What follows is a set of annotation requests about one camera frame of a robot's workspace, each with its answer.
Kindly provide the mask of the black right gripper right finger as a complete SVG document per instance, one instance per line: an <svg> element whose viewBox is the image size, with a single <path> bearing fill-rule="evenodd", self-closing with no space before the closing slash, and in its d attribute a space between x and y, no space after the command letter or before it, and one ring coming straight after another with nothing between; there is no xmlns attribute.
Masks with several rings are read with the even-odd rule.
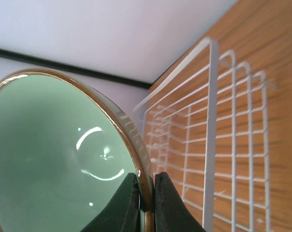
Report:
<svg viewBox="0 0 292 232"><path fill-rule="evenodd" d="M157 232L203 232L204 228L184 205L167 172L155 175Z"/></svg>

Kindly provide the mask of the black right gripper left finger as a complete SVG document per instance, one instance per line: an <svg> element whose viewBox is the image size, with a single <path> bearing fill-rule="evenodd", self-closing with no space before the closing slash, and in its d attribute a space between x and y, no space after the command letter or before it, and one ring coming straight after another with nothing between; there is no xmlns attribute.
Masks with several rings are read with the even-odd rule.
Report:
<svg viewBox="0 0 292 232"><path fill-rule="evenodd" d="M129 173L107 206L82 232L138 232L139 186L136 174Z"/></svg>

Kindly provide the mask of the green floral ceramic bowl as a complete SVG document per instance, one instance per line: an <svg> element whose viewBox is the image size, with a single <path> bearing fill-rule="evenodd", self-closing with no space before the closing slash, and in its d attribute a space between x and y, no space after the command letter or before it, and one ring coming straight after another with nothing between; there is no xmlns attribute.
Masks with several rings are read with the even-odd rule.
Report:
<svg viewBox="0 0 292 232"><path fill-rule="evenodd" d="M81 232L129 173L139 186L140 232L152 232L153 172L130 117L55 71L0 80L0 232Z"/></svg>

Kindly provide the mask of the black enclosure frame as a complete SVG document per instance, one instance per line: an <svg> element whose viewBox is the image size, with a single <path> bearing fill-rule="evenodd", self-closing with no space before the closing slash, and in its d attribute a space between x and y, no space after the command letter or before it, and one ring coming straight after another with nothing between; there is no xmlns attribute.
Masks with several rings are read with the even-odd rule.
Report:
<svg viewBox="0 0 292 232"><path fill-rule="evenodd" d="M52 60L47 60L44 58L38 58L38 57L30 56L30 55L25 55L25 54L13 52L13 51L1 49L1 48L0 48L0 58L6 58L6 59L24 62L24 63L28 63L32 65L51 68L51 69L55 69L59 71L84 75L84 76L93 77L93 78L102 79L102 80L111 81L111 82L120 83L120 84L125 84L132 87L150 89L150 87L152 86L152 84L147 83L147 82L133 80L133 79L116 76L116 75L112 75L108 73L103 73L99 71L94 71L94 70L90 70L86 68L81 68L78 66L69 65L69 64L65 64L61 62L52 61Z"/></svg>

